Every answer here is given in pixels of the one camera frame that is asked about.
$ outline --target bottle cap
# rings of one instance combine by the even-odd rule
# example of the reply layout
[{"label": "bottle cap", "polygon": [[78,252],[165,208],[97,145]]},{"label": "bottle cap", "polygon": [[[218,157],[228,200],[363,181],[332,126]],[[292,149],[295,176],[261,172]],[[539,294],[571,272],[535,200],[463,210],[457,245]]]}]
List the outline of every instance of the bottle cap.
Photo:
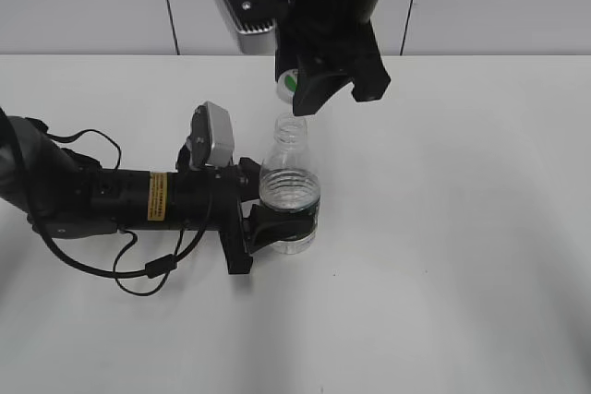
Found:
[{"label": "bottle cap", "polygon": [[288,69],[277,80],[277,95],[285,103],[294,103],[297,89],[297,70]]}]

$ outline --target bottle neck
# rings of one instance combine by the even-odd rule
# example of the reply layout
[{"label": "bottle neck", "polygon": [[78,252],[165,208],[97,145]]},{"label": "bottle neck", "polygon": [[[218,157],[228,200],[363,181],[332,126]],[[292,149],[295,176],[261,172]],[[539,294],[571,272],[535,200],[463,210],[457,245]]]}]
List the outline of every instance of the bottle neck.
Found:
[{"label": "bottle neck", "polygon": [[284,149],[302,149],[308,144],[308,126],[304,117],[281,114],[275,123],[275,141]]}]

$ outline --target robotic arm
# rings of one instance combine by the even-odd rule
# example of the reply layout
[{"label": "robotic arm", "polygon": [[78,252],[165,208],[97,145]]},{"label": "robotic arm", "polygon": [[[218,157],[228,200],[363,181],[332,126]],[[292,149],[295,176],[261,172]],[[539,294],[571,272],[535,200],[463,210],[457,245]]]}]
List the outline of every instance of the robotic arm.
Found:
[{"label": "robotic arm", "polygon": [[[295,115],[316,113],[350,82],[356,101],[382,97],[390,78],[369,19],[377,2],[218,0],[243,52],[276,49],[276,78],[298,69]],[[251,159],[233,163],[230,117],[213,103],[195,111],[176,173],[120,170],[119,162],[108,170],[93,158],[54,143],[69,143],[88,131],[98,132],[52,136],[43,122],[8,117],[0,108],[0,197],[26,212],[49,249],[76,269],[117,282],[164,276],[161,288],[203,233],[214,230],[220,235],[229,273],[248,274],[251,255],[262,247],[304,238],[314,230],[316,209],[292,214],[254,205],[243,217],[242,203],[259,199],[259,165]],[[130,230],[179,230],[181,237],[173,254],[146,264],[145,269],[119,272],[117,260],[137,241]],[[180,251],[185,230],[197,234]],[[83,265],[54,241],[118,231],[132,234],[133,240],[112,270]]]},{"label": "robotic arm", "polygon": [[216,0],[246,54],[276,49],[275,79],[298,69],[294,114],[315,114],[353,82],[356,101],[381,99],[390,77],[370,17],[378,0]]}]

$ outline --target black robotic arm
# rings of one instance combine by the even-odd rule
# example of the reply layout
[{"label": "black robotic arm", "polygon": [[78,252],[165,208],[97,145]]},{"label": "black robotic arm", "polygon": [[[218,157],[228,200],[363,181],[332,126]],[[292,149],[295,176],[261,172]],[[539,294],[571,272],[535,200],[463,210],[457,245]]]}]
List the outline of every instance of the black robotic arm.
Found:
[{"label": "black robotic arm", "polygon": [[378,0],[217,2],[242,52],[276,49],[276,79],[299,70],[295,115],[316,113],[351,82],[356,101],[379,100],[390,84],[370,21]]}]

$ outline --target white wall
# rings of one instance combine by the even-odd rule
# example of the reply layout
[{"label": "white wall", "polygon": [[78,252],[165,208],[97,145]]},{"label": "white wall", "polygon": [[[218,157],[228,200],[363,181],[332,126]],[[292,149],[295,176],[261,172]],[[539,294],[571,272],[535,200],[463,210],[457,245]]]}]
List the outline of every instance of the white wall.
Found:
[{"label": "white wall", "polygon": [[591,54],[589,0],[415,0],[406,54]]},{"label": "white wall", "polygon": [[[237,54],[213,0],[170,0],[181,54]],[[398,54],[409,0],[381,0],[375,29]],[[174,54],[165,0],[0,0],[0,54]]]},{"label": "white wall", "polygon": [[[380,0],[373,17],[380,48],[400,53],[410,0]],[[181,54],[238,54],[213,0],[170,0]]]},{"label": "white wall", "polygon": [[173,54],[165,0],[0,0],[0,53]]},{"label": "white wall", "polygon": [[[181,54],[236,54],[213,0],[170,0]],[[410,0],[373,21],[398,54]],[[415,0],[406,54],[591,54],[588,0]],[[174,54],[165,0],[0,0],[0,54]]]}]

